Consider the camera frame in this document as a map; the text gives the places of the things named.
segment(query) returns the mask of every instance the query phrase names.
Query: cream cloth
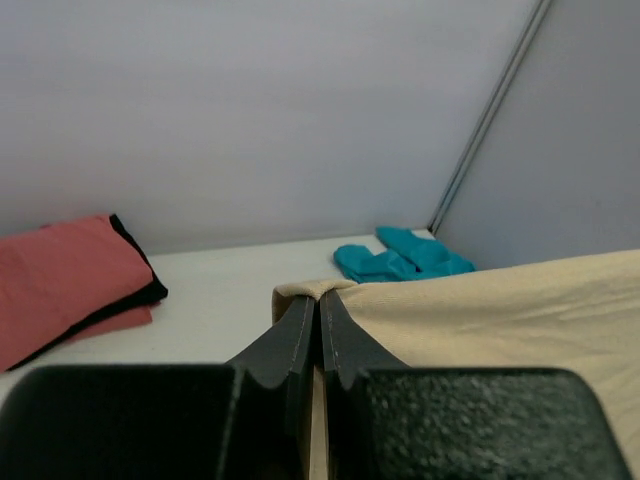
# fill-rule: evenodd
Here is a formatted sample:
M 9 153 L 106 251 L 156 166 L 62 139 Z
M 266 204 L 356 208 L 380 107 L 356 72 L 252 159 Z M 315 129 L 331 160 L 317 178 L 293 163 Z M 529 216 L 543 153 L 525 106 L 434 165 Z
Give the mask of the cream cloth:
M 351 317 L 412 366 L 562 367 L 603 403 L 640 475 L 640 250 L 404 283 L 277 287 L 288 299 L 338 289 Z

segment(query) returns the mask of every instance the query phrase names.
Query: pink cloth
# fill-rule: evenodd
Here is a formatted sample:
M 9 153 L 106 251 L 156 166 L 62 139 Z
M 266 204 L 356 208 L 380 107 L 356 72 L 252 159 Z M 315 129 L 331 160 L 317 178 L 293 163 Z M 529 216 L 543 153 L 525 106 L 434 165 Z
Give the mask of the pink cloth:
M 123 312 L 120 315 L 116 315 L 115 317 L 103 320 L 96 325 L 85 328 L 80 333 L 71 337 L 67 343 L 75 342 L 76 340 L 84 340 L 89 337 L 95 337 L 96 335 L 102 335 L 103 333 L 115 332 L 116 330 L 140 327 L 151 323 L 151 321 L 151 308 L 134 308 L 127 312 Z
M 151 268 L 107 215 L 0 238 L 0 371 L 151 281 Z M 150 321 L 148 308 L 123 315 L 78 336 Z

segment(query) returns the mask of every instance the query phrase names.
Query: black fabric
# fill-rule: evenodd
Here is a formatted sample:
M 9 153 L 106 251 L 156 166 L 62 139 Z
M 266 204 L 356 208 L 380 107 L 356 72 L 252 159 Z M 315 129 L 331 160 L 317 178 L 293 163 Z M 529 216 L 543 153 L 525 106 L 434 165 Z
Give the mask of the black fabric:
M 108 318 L 115 317 L 116 315 L 119 315 L 128 310 L 132 310 L 134 308 L 142 307 L 145 305 L 154 305 L 167 297 L 167 295 L 169 294 L 169 290 L 167 290 L 162 282 L 160 282 L 160 279 L 153 271 L 151 264 L 149 264 L 149 260 L 147 259 L 146 255 L 133 239 L 131 234 L 124 228 L 124 225 L 122 225 L 122 222 L 120 221 L 118 216 L 111 215 L 109 217 L 109 221 L 111 222 L 111 227 L 114 229 L 114 231 L 118 233 L 118 235 L 120 235 L 122 238 L 124 238 L 127 243 L 129 243 L 129 245 L 131 245 L 138 252 L 142 260 L 147 265 L 149 265 L 149 268 L 151 268 L 151 273 L 153 275 L 153 280 L 151 281 L 151 283 L 145 285 L 137 292 L 134 292 L 131 295 L 127 295 L 126 297 L 121 298 L 120 300 L 116 300 L 115 302 L 110 303 L 109 305 L 106 305 L 105 307 L 93 312 L 88 317 L 69 327 L 59 337 L 53 339 L 46 345 L 33 352 L 28 357 L 11 366 L 7 371 L 15 370 L 16 368 L 29 363 L 30 361 L 38 358 L 43 353 L 51 350 L 53 347 L 66 342 L 81 331 L 93 325 L 96 325 Z

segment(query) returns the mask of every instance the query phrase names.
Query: teal cloth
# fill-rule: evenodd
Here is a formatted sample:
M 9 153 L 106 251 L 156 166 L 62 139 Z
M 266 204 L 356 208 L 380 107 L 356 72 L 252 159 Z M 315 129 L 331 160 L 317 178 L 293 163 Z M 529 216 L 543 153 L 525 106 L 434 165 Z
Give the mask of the teal cloth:
M 344 245 L 333 259 L 342 274 L 358 283 L 426 280 L 475 271 L 469 260 L 438 240 L 420 238 L 411 230 L 378 227 L 376 236 L 388 248 L 373 255 L 362 245 Z

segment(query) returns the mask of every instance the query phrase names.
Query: gray wall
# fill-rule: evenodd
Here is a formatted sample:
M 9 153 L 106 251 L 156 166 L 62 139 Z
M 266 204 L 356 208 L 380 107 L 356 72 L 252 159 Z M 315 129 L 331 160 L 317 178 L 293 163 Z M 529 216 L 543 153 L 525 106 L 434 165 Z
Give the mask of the gray wall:
M 424 226 L 533 0 L 4 0 L 0 235 Z
M 481 267 L 640 248 L 640 2 L 557 0 L 438 237 Z

